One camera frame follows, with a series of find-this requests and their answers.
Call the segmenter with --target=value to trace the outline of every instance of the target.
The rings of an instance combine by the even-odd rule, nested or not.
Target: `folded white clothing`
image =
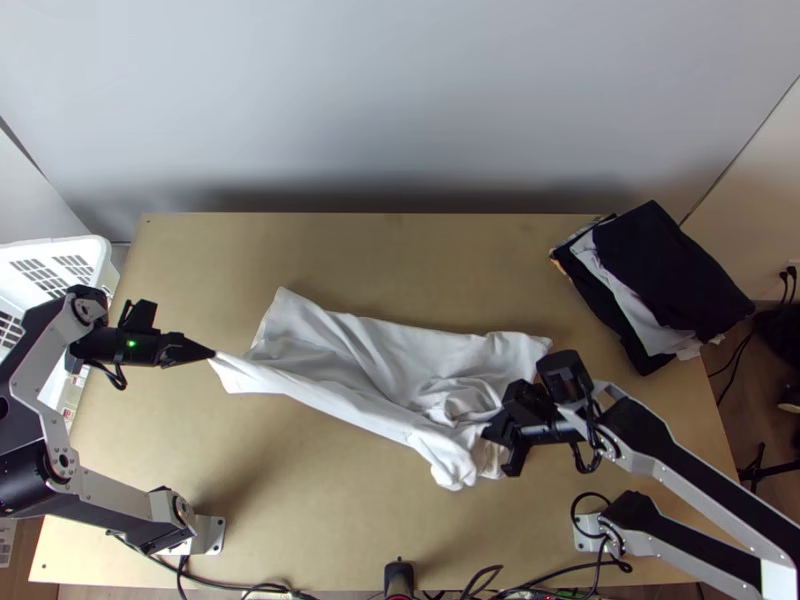
[[[597,255],[593,230],[590,229],[576,240],[570,247],[570,251],[598,281],[611,290],[617,305],[633,327],[649,356],[676,354],[679,360],[689,360],[700,354],[703,344],[697,339],[694,331],[672,329],[659,324],[652,311],[642,302],[639,294],[603,266]]]
[[[481,439],[506,386],[533,379],[552,345],[515,332],[446,333],[325,311],[285,288],[250,351],[210,359],[229,393],[286,394],[405,444],[450,490],[498,479],[502,446]]]

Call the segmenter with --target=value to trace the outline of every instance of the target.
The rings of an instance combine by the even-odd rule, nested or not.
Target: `wooden table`
[[[331,310],[457,332],[517,330],[577,349],[597,378],[638,397],[679,442],[723,472],[735,469],[700,359],[643,378],[613,333],[549,262],[581,215],[176,214],[146,216],[117,289],[158,302],[156,326],[242,354],[275,290]],[[534,449],[518,479],[461,492],[435,485],[413,450],[283,396],[229,396],[211,368],[129,368],[114,390],[90,378],[72,430],[89,468],[141,489],[168,485],[198,512],[228,518],[225,548],[192,569],[222,580],[285,578],[308,590],[375,590],[398,555],[421,589],[460,589],[502,563],[511,586],[588,562],[573,548],[568,510],[586,490],[635,488],[674,518],[720,535],[656,482],[610,463],[575,471],[564,446]],[[587,502],[585,508],[593,508]],[[602,585],[690,578],[655,559]],[[584,571],[557,581],[586,585]],[[44,524],[31,579],[171,587],[174,576],[104,536],[55,518]]]

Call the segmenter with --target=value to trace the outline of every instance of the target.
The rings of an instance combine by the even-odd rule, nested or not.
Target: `white plastic basket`
[[[30,240],[0,245],[0,362],[20,339],[25,311],[63,297],[67,288],[84,284],[103,290],[109,302],[119,282],[111,264],[111,244],[96,235]],[[72,425],[88,369],[70,375],[60,361],[39,400]]]

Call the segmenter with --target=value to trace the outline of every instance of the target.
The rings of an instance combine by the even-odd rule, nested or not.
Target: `folded black shirt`
[[[614,294],[570,251],[572,244],[580,237],[578,235],[554,249],[550,254],[551,258],[569,275],[575,289],[597,318],[619,336],[620,343],[636,371],[640,375],[649,375],[660,369],[675,358],[675,355],[647,355],[642,342],[639,341],[639,337],[617,304]]]
[[[755,310],[705,250],[651,200],[594,229],[606,270],[635,291],[660,325],[707,342]]]

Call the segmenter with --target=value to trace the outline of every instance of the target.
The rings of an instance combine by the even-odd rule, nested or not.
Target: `black cable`
[[[786,272],[792,277],[792,295],[789,296],[789,304],[794,302],[794,293],[797,291],[797,267],[789,265],[786,267]]]
[[[747,342],[749,341],[749,338],[750,338],[750,336],[748,335],[748,336],[746,336],[746,337],[745,337],[745,338],[744,338],[744,339],[743,339],[741,342],[739,342],[739,345],[738,345],[738,346],[736,346],[736,349],[735,349],[735,350],[733,351],[733,353],[731,354],[731,357],[728,359],[728,362],[726,362],[726,363],[725,363],[725,366],[724,366],[724,367],[721,367],[721,368],[719,368],[719,369],[717,369],[717,370],[716,370],[716,371],[714,371],[713,373],[709,373],[709,375],[708,375],[709,379],[710,379],[711,377],[715,377],[715,376],[719,375],[720,373],[722,373],[722,372],[723,372],[723,371],[725,371],[725,370],[726,370],[728,367],[730,367],[730,366],[731,366],[731,363],[732,363],[732,362],[733,362],[733,361],[736,359],[736,357],[739,355],[739,351],[742,349],[742,347],[743,347],[743,346],[745,346],[745,345],[747,344]]]
[[[731,371],[731,378],[728,380],[728,383],[723,388],[722,392],[719,395],[719,398],[717,398],[717,406],[722,404],[722,400],[723,398],[725,398],[725,394],[727,394],[728,390],[731,389],[731,386],[733,385],[733,380],[736,378],[736,371],[739,369],[739,361],[742,360],[742,356],[744,356],[744,350],[745,348],[747,348],[747,343],[752,339],[752,337],[753,334],[751,333],[740,344],[741,350],[739,350],[739,356],[736,357],[736,362],[733,363],[733,371]]]
[[[625,562],[624,560],[620,560],[614,556],[611,557],[611,560],[603,560],[603,550],[605,550],[605,544],[608,542],[609,539],[610,538],[606,537],[606,539],[604,539],[603,542],[601,543],[600,551],[597,553],[597,560],[590,563],[574,565],[572,567],[565,567],[563,569],[559,569],[558,571],[553,571],[552,573],[548,573],[547,575],[537,577],[536,579],[531,579],[530,581],[526,581],[522,585],[518,585],[516,587],[504,590],[503,592],[497,595],[497,598],[498,599],[508,598],[509,596],[512,596],[515,592],[540,591],[542,593],[546,593],[552,596],[553,598],[563,598],[564,600],[588,600],[588,598],[591,598],[591,596],[597,592],[597,587],[600,584],[601,567],[615,565],[623,573],[630,573],[631,571],[633,571],[633,566],[630,563]],[[559,596],[556,593],[536,588],[537,585],[544,583],[548,579],[553,579],[554,577],[558,577],[559,575],[564,575],[566,573],[572,573],[573,571],[580,571],[583,569],[592,569],[592,568],[595,569],[595,578],[592,589],[587,595],[581,596],[579,598],[571,596]]]
[[[175,587],[178,588],[178,595],[181,597],[181,600],[188,600],[188,598],[186,598],[186,592],[183,591],[183,584],[181,583],[181,576],[183,575],[183,569],[186,567],[187,562],[189,562],[189,555],[181,556],[178,561],[177,573],[175,574]]]
[[[198,583],[198,584],[206,586],[206,587],[214,588],[214,589],[217,589],[217,590],[225,590],[225,591],[229,591],[229,592],[245,592],[245,593],[247,593],[247,592],[262,591],[262,592],[271,592],[271,593],[275,593],[275,594],[293,594],[296,597],[300,598],[301,600],[318,600],[317,598],[315,598],[314,596],[312,596],[311,594],[309,594],[307,592],[301,592],[301,591],[298,591],[298,590],[293,590],[292,588],[287,587],[285,585],[282,585],[280,583],[272,583],[272,582],[269,582],[269,581],[265,581],[263,583],[258,583],[256,585],[243,585],[243,584],[239,584],[239,583],[220,583],[220,582],[217,582],[217,581],[211,581],[209,579],[204,579],[204,578],[199,577],[197,575],[192,575],[191,573],[187,573],[186,572],[186,564],[185,563],[189,562],[189,557],[188,556],[185,557],[186,560],[185,560],[184,565],[182,567],[180,566],[180,563],[178,563],[178,565],[179,565],[178,567],[173,567],[171,564],[161,560],[160,558],[154,558],[154,557],[149,556],[147,554],[142,554],[139,551],[138,548],[128,544],[128,542],[126,542],[124,539],[122,539],[122,537],[119,534],[109,533],[108,535],[111,535],[118,542],[120,542],[121,544],[125,545],[126,548],[130,548],[131,550],[133,550],[137,554],[140,554],[141,556],[144,556],[146,559],[148,559],[151,562],[154,562],[155,564],[157,564],[161,568],[167,569],[168,571],[171,571],[171,572],[175,573],[176,576],[178,575],[179,569],[180,569],[180,577],[181,578],[188,579],[189,581],[193,581],[194,583]]]
[[[600,403],[592,398],[591,392],[583,386],[581,386],[581,389],[588,399],[588,405],[584,410],[586,412],[586,441],[592,449],[592,462],[588,466],[586,465],[577,442],[569,442],[569,447],[575,460],[575,469],[577,469],[578,473],[588,475],[597,471],[603,461],[602,450],[604,447],[597,438],[597,424],[595,423],[595,419],[603,414],[603,411],[600,409]]]
[[[122,391],[128,387],[128,379],[125,377],[125,374],[122,372],[122,367],[119,363],[114,363],[114,373],[108,370],[104,364],[97,362],[96,360],[89,359],[84,361],[90,367],[94,367],[95,369],[99,369],[102,371],[108,380],[118,390]]]
[[[472,598],[477,594],[480,594],[483,590],[489,587],[489,584],[494,581],[494,578],[503,570],[503,565],[492,565],[491,567],[484,567],[472,578],[467,582],[466,587],[461,591],[461,595],[458,597],[458,600],[467,600],[468,598]],[[486,575],[487,573],[491,573],[491,575],[483,582],[479,588],[473,590],[472,588],[475,587],[475,584],[480,581],[480,578]]]
[[[783,304],[784,302],[786,302],[786,294],[789,292],[789,272],[781,271],[778,274],[778,277],[780,277],[781,281],[783,281],[783,296],[781,296],[781,301],[780,301],[780,303]]]
[[[572,506],[569,507],[569,518],[570,521],[572,521],[572,526],[575,529],[577,529],[583,536],[594,540],[599,540],[600,538],[607,537],[605,533],[587,533],[586,531],[578,527],[578,518],[575,516],[575,510],[578,508],[578,504],[580,503],[580,501],[583,500],[584,498],[600,498],[600,500],[606,503],[606,506],[611,506],[611,501],[605,496],[603,496],[603,494],[598,494],[597,492],[584,492],[583,494],[580,494],[575,498],[575,500],[572,501]]]

